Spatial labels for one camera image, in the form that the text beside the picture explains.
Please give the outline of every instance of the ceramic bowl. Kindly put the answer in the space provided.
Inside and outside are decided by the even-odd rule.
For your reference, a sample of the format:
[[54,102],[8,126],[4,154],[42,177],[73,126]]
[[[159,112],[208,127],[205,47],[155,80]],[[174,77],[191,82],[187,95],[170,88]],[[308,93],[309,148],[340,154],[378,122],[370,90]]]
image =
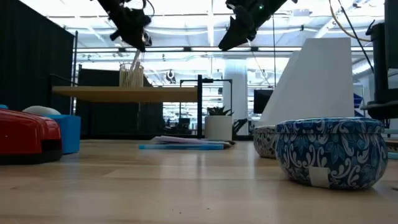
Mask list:
[[275,159],[275,126],[254,128],[254,148],[263,158]]
[[276,157],[290,180],[330,189],[366,189],[387,166],[380,121],[317,118],[276,126]]

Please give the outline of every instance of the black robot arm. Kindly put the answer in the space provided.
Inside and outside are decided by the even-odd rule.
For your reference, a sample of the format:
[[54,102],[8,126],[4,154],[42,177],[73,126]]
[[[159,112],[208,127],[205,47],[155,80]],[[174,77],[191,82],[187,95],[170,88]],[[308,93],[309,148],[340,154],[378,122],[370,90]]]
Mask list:
[[[131,46],[145,52],[143,40],[144,28],[151,22],[151,18],[144,14],[143,9],[129,9],[124,7],[130,0],[98,0],[102,8],[108,13],[118,30],[111,35],[111,40],[119,36]],[[221,50],[229,50],[252,41],[256,38],[257,30],[267,21],[287,0],[226,0],[226,6],[236,14],[231,17],[229,29],[219,44]],[[146,7],[147,0],[142,0]]]

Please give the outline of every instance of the white pot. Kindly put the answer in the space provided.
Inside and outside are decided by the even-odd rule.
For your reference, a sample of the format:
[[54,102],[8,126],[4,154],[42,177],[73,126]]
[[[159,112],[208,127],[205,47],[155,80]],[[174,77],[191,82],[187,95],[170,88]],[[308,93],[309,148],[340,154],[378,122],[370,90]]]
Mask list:
[[214,140],[232,140],[232,116],[207,116],[205,137]]

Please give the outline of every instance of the red plastic object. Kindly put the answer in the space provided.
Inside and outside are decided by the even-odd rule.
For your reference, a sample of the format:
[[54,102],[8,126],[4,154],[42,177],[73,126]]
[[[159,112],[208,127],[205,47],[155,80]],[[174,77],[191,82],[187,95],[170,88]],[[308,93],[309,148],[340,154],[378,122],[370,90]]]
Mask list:
[[61,156],[60,128],[54,120],[0,109],[0,164],[39,164]]

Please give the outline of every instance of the wooden shelf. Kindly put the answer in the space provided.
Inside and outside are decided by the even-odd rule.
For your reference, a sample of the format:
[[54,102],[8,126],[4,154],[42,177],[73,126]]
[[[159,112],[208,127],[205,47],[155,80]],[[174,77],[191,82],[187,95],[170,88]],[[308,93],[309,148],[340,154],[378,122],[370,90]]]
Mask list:
[[197,102],[196,87],[53,86],[54,93],[93,103]]

